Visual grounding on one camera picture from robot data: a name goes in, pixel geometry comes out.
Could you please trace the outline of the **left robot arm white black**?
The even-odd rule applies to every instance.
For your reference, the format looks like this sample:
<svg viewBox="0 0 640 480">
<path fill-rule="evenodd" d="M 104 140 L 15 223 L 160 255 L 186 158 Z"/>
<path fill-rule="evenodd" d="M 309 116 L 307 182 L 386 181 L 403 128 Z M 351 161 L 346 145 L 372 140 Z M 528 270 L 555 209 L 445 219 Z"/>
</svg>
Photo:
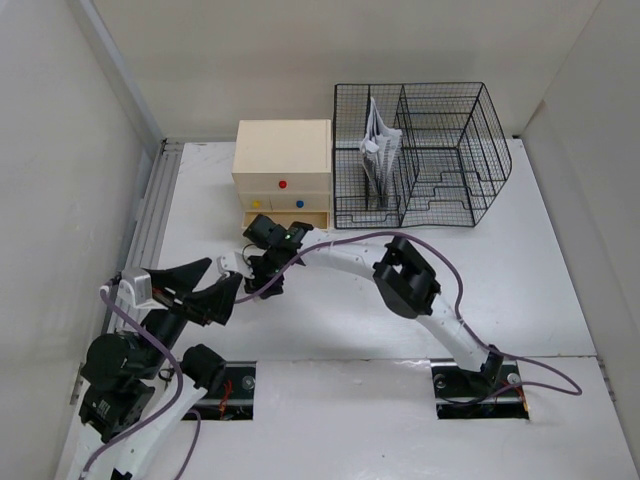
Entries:
<svg viewBox="0 0 640 480">
<path fill-rule="evenodd" d="M 224 325 L 243 277 L 226 272 L 204 290 L 209 258 L 166 270 L 131 267 L 100 289 L 127 329 L 90 344 L 81 377 L 88 388 L 79 407 L 81 430 L 70 479 L 143 479 L 168 435 L 183 418 L 200 421 L 197 403 L 218 399 L 220 419 L 240 380 L 226 361 L 198 344 L 176 358 L 172 349 L 188 323 Z"/>
</svg>

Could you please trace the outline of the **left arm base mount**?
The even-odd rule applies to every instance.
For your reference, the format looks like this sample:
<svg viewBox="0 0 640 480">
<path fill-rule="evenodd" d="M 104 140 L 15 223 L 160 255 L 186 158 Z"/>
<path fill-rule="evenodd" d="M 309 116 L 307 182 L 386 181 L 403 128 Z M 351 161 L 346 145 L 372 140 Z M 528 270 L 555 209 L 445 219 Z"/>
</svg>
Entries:
<svg viewBox="0 0 640 480">
<path fill-rule="evenodd" d="M 220 386 L 193 407 L 204 421 L 249 421 L 254 414 L 257 365 L 255 362 L 227 364 Z"/>
</svg>

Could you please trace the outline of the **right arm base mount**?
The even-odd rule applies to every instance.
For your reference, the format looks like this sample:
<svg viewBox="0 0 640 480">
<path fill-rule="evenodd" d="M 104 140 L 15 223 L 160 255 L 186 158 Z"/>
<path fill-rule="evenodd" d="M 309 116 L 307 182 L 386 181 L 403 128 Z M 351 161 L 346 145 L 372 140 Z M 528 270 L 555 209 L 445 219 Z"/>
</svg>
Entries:
<svg viewBox="0 0 640 480">
<path fill-rule="evenodd" d="M 449 360 L 431 363 L 436 415 L 439 420 L 528 420 L 529 411 L 521 387 L 492 394 L 517 384 L 520 371 L 513 361 L 503 363 L 489 375 L 462 370 Z"/>
</svg>

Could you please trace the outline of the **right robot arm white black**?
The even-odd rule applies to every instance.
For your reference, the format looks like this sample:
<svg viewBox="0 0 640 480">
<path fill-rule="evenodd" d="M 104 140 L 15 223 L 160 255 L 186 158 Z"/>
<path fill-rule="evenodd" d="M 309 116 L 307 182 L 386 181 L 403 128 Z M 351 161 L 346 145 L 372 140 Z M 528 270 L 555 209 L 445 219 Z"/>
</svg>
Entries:
<svg viewBox="0 0 640 480">
<path fill-rule="evenodd" d="M 289 227 L 258 215 L 243 236 L 261 249 L 247 260 L 249 297 L 266 299 L 283 293 L 284 271 L 294 265 L 329 268 L 371 280 L 385 306 L 395 315 L 416 320 L 448 350 L 463 375 L 465 386 L 487 393 L 500 379 L 503 356 L 481 342 L 462 319 L 461 298 L 453 305 L 441 298 L 435 269 L 416 249 L 422 245 L 451 271 L 442 254 L 409 234 L 396 233 L 383 246 L 371 245 L 382 232 L 340 238 L 303 222 Z"/>
</svg>

